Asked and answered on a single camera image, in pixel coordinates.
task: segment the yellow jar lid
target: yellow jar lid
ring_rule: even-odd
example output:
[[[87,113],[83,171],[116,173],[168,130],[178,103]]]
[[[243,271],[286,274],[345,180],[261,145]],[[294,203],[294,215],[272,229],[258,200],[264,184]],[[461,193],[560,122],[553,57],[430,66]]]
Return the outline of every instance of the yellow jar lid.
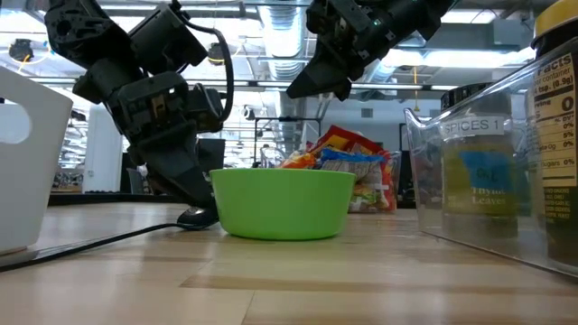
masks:
[[[536,19],[534,42],[548,32],[575,19],[578,19],[578,0],[558,0]]]

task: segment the white container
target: white container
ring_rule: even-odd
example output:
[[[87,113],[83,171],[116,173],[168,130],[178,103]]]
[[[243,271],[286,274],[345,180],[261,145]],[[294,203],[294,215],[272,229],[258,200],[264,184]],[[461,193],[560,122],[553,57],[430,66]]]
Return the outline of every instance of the white container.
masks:
[[[40,234],[72,101],[0,67],[0,254]]]

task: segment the ceiling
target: ceiling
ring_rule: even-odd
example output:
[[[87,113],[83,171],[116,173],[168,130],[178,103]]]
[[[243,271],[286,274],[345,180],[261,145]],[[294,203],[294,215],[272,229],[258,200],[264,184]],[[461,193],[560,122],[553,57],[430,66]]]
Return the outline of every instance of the ceiling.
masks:
[[[136,26],[160,1],[99,0],[108,15],[124,30]],[[304,10],[310,1],[246,0],[207,2],[182,1],[194,18],[193,23],[221,30],[234,54],[237,80],[290,81],[314,53],[315,35],[304,28]],[[358,81],[377,84],[428,84],[457,86],[473,82],[492,81],[516,70],[532,59],[533,52],[525,48],[532,39],[533,19],[555,0],[462,0],[443,18],[443,26],[428,43],[419,37],[400,44],[381,62],[366,68]],[[42,16],[48,0],[4,0],[0,12],[0,65],[17,70],[25,76],[42,78],[76,78],[84,69],[50,52]],[[293,16],[284,26],[272,21],[274,10],[285,8]],[[208,34],[194,35],[207,48],[216,40]],[[8,55],[15,39],[32,40],[34,58],[22,64]],[[189,67],[182,74],[186,79],[225,79],[224,69],[205,60],[198,67]],[[71,84],[58,91],[73,98],[75,109],[89,117],[90,103],[70,92]],[[238,88],[235,111],[219,136],[229,139],[228,158],[231,161],[252,162],[255,124],[243,113],[253,109],[257,116],[304,114],[303,108],[286,101],[278,89]],[[425,92],[421,98],[439,98],[441,92]],[[413,91],[358,91],[353,100],[412,98]],[[70,136],[82,139],[87,123],[78,122],[69,130]],[[298,142],[300,126],[271,123],[271,132],[259,139],[259,144],[278,145],[293,149]],[[80,148],[86,146],[81,140]]]

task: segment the clear plastic container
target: clear plastic container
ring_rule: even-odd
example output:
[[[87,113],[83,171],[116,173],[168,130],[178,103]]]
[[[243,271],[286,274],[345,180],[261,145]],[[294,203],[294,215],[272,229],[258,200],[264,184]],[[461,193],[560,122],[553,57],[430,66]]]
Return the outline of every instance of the clear plastic container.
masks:
[[[406,110],[422,231],[578,275],[576,75],[578,38],[433,120]]]

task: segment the black cable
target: black cable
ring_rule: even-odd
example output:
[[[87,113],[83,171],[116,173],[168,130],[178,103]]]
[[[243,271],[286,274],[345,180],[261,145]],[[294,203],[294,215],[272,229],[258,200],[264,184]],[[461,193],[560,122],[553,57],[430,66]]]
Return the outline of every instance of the black cable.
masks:
[[[235,92],[235,71],[233,70],[233,60],[231,59],[231,52],[228,50],[227,40],[225,40],[225,36],[223,36],[219,30],[191,23],[187,20],[184,14],[181,14],[180,17],[182,21],[193,30],[213,34],[217,36],[217,39],[219,40],[219,46],[223,51],[223,60],[225,61],[225,73],[227,75],[227,98],[225,101],[225,109],[223,110],[223,114],[219,120],[225,122],[233,110],[233,93]]]
[[[143,234],[155,231],[155,230],[160,230],[160,229],[164,229],[164,228],[173,228],[173,227],[181,228],[181,229],[184,229],[187,231],[203,230],[204,228],[206,228],[206,226],[194,226],[194,225],[187,225],[187,224],[182,224],[182,223],[167,223],[167,224],[162,224],[162,225],[150,226],[150,227],[146,227],[146,228],[143,228],[140,230],[127,232],[127,233],[121,234],[121,235],[114,235],[112,237],[96,239],[96,241],[94,241],[92,243],[88,243],[88,244],[80,243],[79,246],[67,245],[67,246],[72,246],[72,248],[59,251],[58,253],[55,253],[55,254],[34,258],[32,260],[29,260],[29,261],[23,261],[23,262],[18,262],[18,263],[11,264],[11,265],[0,266],[0,273],[6,272],[6,271],[16,270],[16,269],[27,267],[27,266],[39,265],[42,263],[53,261],[57,258],[63,258],[63,257],[69,256],[69,255],[74,255],[74,254],[84,252],[84,251],[92,249],[92,248],[100,247],[100,246],[107,245],[107,244],[112,244],[112,243],[115,243],[117,241],[124,240],[124,239],[130,238],[130,237],[143,235]]]

